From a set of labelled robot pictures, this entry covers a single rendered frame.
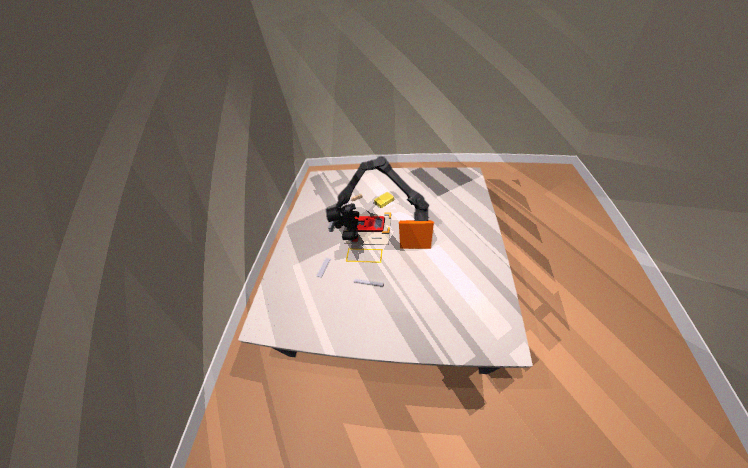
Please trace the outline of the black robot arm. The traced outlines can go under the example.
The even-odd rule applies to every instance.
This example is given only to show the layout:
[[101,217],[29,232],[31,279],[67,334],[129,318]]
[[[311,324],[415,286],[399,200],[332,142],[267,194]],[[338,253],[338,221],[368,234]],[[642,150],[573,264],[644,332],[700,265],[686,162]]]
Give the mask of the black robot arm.
[[[334,221],[335,228],[339,229],[341,226],[347,227],[343,218],[349,220],[353,218],[353,210],[356,209],[354,203],[346,204],[349,202],[352,195],[353,189],[362,178],[365,171],[368,170],[379,170],[381,173],[387,175],[395,184],[397,184],[408,196],[406,199],[415,206],[414,220],[415,221],[428,221],[428,207],[429,204],[424,200],[424,196],[413,190],[391,167],[388,160],[384,157],[378,157],[366,162],[360,163],[359,168],[355,172],[354,176],[350,180],[349,184],[345,186],[337,196],[337,204],[335,207],[326,208],[326,218],[328,222]],[[339,208],[341,207],[341,208]],[[342,213],[342,216],[341,214]]]

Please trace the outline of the yellow rectangular block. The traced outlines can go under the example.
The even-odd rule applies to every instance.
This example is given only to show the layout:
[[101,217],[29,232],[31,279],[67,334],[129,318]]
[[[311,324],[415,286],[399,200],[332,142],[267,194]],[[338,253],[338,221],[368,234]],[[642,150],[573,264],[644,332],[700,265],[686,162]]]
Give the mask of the yellow rectangular block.
[[378,205],[380,208],[383,208],[390,202],[394,201],[394,196],[391,195],[389,192],[386,192],[382,194],[381,196],[374,199],[374,203]]

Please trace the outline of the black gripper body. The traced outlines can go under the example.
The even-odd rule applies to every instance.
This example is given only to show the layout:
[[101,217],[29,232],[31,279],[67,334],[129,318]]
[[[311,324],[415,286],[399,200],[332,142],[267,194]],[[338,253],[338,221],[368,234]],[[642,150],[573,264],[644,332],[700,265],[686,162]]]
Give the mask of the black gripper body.
[[354,240],[355,239],[355,232],[354,232],[354,229],[353,229],[356,226],[356,221],[357,221],[355,217],[359,218],[360,214],[359,214],[358,211],[353,211],[353,213],[354,213],[353,218],[351,218],[349,220],[346,220],[346,219],[343,218],[343,220],[342,220],[347,225],[347,230],[348,230],[348,231],[344,231],[343,232],[343,234],[342,234],[342,239],[343,240]]

